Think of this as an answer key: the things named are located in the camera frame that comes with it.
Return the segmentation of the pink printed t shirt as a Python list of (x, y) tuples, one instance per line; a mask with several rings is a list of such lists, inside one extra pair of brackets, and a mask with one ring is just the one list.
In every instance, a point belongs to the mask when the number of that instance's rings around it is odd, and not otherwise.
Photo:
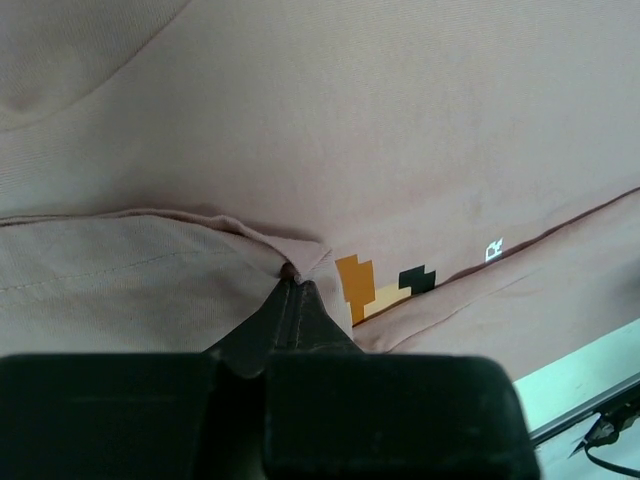
[(202, 351), (289, 266), (522, 377), (639, 316), (635, 1), (5, 1), (1, 351)]

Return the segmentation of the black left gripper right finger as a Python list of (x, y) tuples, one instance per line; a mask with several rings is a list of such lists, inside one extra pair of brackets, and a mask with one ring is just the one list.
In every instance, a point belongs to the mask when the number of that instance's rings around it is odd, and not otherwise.
[(537, 479), (505, 370), (478, 356), (367, 354), (310, 282), (284, 281), (266, 361), (270, 479)]

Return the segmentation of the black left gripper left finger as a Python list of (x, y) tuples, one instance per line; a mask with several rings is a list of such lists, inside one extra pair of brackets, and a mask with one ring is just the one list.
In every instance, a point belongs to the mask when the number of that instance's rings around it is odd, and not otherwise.
[(201, 353), (32, 354), (1, 361), (5, 479), (217, 479), (260, 458), (268, 359), (300, 319), (301, 284)]

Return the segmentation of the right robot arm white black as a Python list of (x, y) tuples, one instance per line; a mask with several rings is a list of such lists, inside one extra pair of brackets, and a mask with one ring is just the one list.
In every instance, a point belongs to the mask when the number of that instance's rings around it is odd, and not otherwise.
[(639, 399), (627, 400), (601, 413), (598, 420), (585, 434), (570, 456), (583, 452), (594, 465), (631, 478), (639, 478), (639, 470), (602, 460), (591, 453), (592, 449), (615, 444), (620, 434), (634, 425), (639, 418)]

